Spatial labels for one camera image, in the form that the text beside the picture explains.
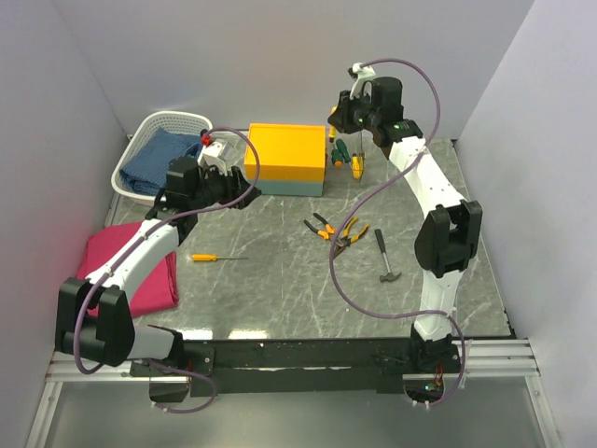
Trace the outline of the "orange black long-nose pliers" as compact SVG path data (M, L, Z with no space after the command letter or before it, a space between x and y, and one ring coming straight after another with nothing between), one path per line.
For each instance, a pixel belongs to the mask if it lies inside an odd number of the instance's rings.
M332 252L333 259L339 256L345 249L350 247L352 244L359 241L368 232L368 223L366 223L360 231L353 232L353 226L357 221L358 217L352 217L342 230L341 235L335 243Z

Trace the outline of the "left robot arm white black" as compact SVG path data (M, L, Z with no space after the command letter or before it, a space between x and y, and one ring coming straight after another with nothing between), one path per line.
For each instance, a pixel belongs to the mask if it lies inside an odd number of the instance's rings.
M60 287L55 326L57 351L100 365L151 359L163 374L187 365L180 332L133 323L130 303L153 270L172 255L198 222L198 215L243 209L261 194L237 166L222 173L214 165L180 157L169 164L165 186L134 236L103 266Z

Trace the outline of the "orange grey drawer box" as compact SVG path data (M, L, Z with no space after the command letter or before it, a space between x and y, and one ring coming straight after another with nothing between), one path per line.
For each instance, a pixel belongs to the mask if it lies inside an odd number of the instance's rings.
M244 155L245 177L267 195L320 197L326 174L322 125L253 123Z

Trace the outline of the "orange black pliers small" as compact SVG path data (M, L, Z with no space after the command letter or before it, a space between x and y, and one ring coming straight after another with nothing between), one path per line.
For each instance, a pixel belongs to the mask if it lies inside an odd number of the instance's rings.
M314 234L319 235L324 240L329 241L333 238L333 235L336 233L336 230L331 226L331 224L320 214L313 212L312 216L318 220L322 226L316 227L314 226L309 220L304 219L303 223L305 226Z

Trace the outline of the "green screwdriver short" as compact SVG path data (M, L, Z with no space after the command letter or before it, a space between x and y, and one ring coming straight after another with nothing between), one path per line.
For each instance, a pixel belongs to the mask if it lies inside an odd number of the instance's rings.
M343 164L343 156L337 148L331 150L331 163L333 166L340 168Z

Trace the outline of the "clear plastic drawer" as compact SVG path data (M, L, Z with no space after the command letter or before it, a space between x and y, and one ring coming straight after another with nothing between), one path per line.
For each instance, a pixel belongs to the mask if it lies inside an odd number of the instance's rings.
M365 172L365 149L361 133L345 134L330 129L326 138L326 164L332 172L343 171L360 182Z

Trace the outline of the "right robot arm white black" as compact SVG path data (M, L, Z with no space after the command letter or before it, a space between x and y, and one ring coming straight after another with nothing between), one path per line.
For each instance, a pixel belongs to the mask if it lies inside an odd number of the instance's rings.
M411 328L408 360L421 372L455 360L451 316L469 261L478 251L482 208L458 192L431 155L419 126L405 119L402 82L359 74L328 122L341 133L368 131L406 179L423 213L414 252L423 270L420 313Z

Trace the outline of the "yellow screwdriver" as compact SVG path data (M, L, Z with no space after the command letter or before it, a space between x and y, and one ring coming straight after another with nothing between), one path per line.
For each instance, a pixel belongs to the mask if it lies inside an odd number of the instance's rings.
M216 254L192 254L191 260L194 262L212 262L219 260L247 260L243 256L219 256Z
M360 180L364 173L364 157L362 154L354 153L352 156L351 168L353 178Z
M330 115L333 115L333 113L336 111L336 107L332 106L330 109ZM328 135L327 135L327 139L328 142L330 144L333 144L335 139L336 139L336 135L337 135L337 130L334 126L330 125L329 126L329 131L328 131Z

